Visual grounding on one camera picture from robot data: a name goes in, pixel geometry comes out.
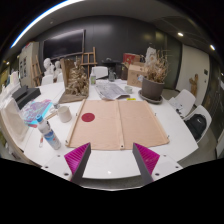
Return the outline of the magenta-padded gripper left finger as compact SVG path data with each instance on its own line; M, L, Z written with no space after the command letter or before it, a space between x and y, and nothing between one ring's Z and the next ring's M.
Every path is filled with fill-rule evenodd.
M86 143L65 155L54 156L42 169L75 184L80 184L90 154L91 144Z

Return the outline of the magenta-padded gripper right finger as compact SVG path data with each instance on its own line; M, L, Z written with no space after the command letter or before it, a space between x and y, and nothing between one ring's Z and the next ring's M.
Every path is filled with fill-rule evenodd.
M182 169L182 167L168 155L160 155L137 143L133 144L132 153L135 157L144 185Z

